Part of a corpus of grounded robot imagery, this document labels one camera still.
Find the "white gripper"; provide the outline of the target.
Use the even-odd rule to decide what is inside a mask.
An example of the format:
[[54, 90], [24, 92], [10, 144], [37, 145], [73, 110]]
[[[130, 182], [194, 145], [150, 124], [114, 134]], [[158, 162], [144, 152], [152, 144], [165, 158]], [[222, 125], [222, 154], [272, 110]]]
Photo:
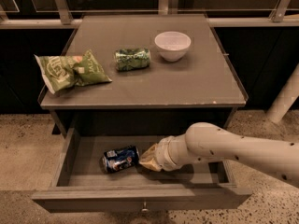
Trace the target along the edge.
[[184, 151], [184, 136], [168, 136], [158, 144], [152, 145], [139, 158], [139, 163], [155, 172], [162, 169], [170, 172], [180, 169]]

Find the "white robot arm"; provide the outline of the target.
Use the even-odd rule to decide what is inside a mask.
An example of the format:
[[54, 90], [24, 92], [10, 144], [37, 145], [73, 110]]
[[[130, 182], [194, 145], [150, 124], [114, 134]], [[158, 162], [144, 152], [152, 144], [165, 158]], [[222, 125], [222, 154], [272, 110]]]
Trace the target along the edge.
[[155, 172], [178, 170], [187, 164], [231, 160], [299, 187], [299, 147], [296, 142], [230, 133], [207, 122], [186, 133], [168, 136], [152, 145], [139, 163]]

